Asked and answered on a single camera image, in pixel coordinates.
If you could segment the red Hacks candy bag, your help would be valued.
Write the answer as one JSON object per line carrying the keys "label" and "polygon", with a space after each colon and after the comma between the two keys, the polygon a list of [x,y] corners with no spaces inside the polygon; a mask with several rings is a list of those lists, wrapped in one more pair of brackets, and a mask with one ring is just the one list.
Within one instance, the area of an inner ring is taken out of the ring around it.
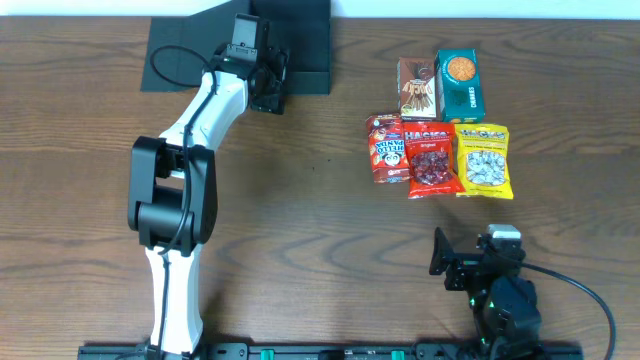
{"label": "red Hacks candy bag", "polygon": [[410,167],[408,198],[463,192],[464,187],[454,171],[454,125],[404,122],[403,131]]}

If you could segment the dark green gift box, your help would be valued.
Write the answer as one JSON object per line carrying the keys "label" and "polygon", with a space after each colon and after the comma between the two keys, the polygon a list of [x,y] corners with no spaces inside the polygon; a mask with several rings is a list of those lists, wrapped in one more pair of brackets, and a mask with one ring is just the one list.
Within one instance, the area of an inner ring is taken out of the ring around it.
{"label": "dark green gift box", "polygon": [[329,0],[232,0],[194,15],[151,20],[141,90],[178,92],[198,86],[204,62],[232,40],[238,13],[270,23],[268,45],[289,53],[285,91],[327,95],[331,90]]}

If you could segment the Hello Panda snack bag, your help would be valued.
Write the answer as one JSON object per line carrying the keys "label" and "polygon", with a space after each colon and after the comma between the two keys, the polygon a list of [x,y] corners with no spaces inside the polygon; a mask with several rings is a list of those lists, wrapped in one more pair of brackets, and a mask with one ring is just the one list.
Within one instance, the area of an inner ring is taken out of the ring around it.
{"label": "Hello Panda snack bag", "polygon": [[373,115],[366,120],[373,180],[401,183],[410,178],[403,123],[399,114]]}

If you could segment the brown Pocky box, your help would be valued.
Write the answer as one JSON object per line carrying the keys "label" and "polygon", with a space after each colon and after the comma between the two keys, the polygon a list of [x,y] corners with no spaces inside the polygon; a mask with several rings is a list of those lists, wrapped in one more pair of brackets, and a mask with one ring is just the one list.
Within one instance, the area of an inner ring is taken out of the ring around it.
{"label": "brown Pocky box", "polygon": [[406,121],[437,117],[435,70],[428,58],[400,57],[397,63],[398,107]]}

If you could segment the teal cookie box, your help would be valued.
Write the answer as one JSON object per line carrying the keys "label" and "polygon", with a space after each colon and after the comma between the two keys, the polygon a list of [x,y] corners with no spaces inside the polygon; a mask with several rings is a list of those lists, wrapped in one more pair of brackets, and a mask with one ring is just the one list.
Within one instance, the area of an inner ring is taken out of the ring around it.
{"label": "teal cookie box", "polygon": [[440,49],[435,58],[439,116],[447,123],[480,123],[486,116],[476,51]]}

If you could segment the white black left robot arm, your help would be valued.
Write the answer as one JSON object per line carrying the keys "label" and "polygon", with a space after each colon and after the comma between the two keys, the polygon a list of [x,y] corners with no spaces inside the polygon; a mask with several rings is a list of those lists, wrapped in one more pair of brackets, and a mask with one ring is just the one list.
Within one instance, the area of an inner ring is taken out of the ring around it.
{"label": "white black left robot arm", "polygon": [[199,270],[218,211],[215,154],[247,109],[283,113],[288,60],[285,50],[222,45],[204,60],[197,93],[178,120],[132,147],[128,225],[145,249],[154,287],[145,359],[200,356]]}

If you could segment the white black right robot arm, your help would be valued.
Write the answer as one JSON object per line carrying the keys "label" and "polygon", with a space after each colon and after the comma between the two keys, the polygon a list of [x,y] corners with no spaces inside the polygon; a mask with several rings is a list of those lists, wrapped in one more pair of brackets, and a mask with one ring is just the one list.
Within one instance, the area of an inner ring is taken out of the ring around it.
{"label": "white black right robot arm", "polygon": [[476,247],[478,254],[456,252],[441,228],[434,231],[429,273],[444,274],[446,290],[467,294],[478,336],[460,348],[457,357],[533,357],[539,350],[541,314],[534,284],[520,277],[526,256],[520,231],[490,224]]}

